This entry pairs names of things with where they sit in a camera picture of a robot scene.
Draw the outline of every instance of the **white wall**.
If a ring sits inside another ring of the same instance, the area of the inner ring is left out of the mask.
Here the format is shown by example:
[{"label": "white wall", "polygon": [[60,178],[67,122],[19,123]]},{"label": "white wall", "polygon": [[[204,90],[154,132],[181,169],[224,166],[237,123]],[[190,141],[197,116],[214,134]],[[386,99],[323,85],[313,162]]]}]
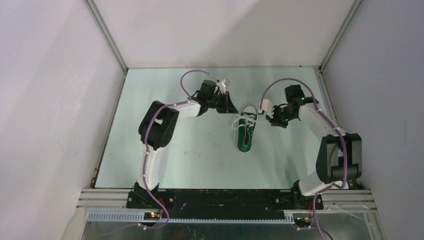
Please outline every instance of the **white wall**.
[{"label": "white wall", "polygon": [[319,65],[354,0],[96,0],[130,67]]},{"label": "white wall", "polygon": [[3,0],[0,12],[0,239],[57,240],[123,73],[82,0]]},{"label": "white wall", "polygon": [[423,239],[424,1],[364,1],[325,76],[389,239]]}]

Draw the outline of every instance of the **gray wall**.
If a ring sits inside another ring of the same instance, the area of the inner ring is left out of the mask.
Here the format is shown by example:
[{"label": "gray wall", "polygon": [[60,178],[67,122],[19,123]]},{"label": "gray wall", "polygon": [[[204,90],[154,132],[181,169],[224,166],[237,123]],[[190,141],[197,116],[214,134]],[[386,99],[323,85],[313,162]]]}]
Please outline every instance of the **gray wall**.
[{"label": "gray wall", "polygon": [[424,1],[364,1],[324,74],[389,239],[423,239]]},{"label": "gray wall", "polygon": [[123,73],[82,0],[0,2],[0,239],[58,240]]}]

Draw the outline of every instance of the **white shoelace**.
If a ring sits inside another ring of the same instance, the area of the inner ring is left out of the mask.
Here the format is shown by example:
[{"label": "white shoelace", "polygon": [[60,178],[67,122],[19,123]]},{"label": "white shoelace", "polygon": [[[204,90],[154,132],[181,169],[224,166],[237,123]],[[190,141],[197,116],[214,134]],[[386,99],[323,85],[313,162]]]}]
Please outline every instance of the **white shoelace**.
[{"label": "white shoelace", "polygon": [[[244,124],[240,124],[238,126],[234,126],[235,123],[238,123],[240,119],[244,120]],[[238,129],[240,127],[253,127],[253,125],[255,125],[255,123],[268,123],[267,121],[259,121],[259,120],[255,120],[253,115],[240,115],[237,114],[237,118],[231,123],[231,127],[233,129]]]}]

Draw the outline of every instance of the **green sneaker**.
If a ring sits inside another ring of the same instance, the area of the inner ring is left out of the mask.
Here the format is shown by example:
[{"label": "green sneaker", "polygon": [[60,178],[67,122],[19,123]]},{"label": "green sneaker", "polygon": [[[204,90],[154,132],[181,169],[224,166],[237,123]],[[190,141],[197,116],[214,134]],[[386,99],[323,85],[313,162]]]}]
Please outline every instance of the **green sneaker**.
[{"label": "green sneaker", "polygon": [[257,119],[258,111],[253,105],[248,105],[241,111],[237,126],[237,150],[240,153],[247,153],[251,150]]}]

